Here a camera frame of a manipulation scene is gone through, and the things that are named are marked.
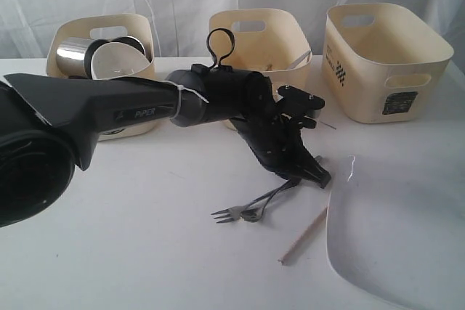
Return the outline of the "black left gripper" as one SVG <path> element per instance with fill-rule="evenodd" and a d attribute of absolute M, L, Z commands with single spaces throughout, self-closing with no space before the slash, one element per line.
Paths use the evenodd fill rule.
<path fill-rule="evenodd" d="M 302 141 L 301 130 L 315 128 L 314 119 L 248 115 L 233 118 L 232 125 L 266 170 L 278 176 L 312 181 L 321 189 L 331 181 L 330 173 L 316 161 Z"/>

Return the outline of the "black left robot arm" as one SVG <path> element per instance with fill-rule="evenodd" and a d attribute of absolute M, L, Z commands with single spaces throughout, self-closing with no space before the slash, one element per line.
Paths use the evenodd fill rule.
<path fill-rule="evenodd" d="M 269 77 L 225 65 L 194 64 L 164 81 L 109 80 L 29 73 L 1 82 L 1 225 L 29 219 L 53 204 L 76 169 L 88 169 L 101 134 L 168 118 L 180 127 L 228 120 L 259 163 L 284 180 L 326 187 L 330 173 L 304 146 L 322 98 Z"/>

